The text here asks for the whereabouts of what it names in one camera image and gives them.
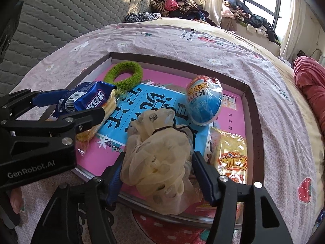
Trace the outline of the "person's hand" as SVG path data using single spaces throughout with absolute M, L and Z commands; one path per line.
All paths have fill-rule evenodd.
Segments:
M 12 189 L 10 201 L 11 201 L 11 206 L 13 208 L 13 211 L 16 214 L 19 214 L 21 211 L 21 208 L 24 205 L 22 189 L 20 187 L 16 188 L 16 189 Z

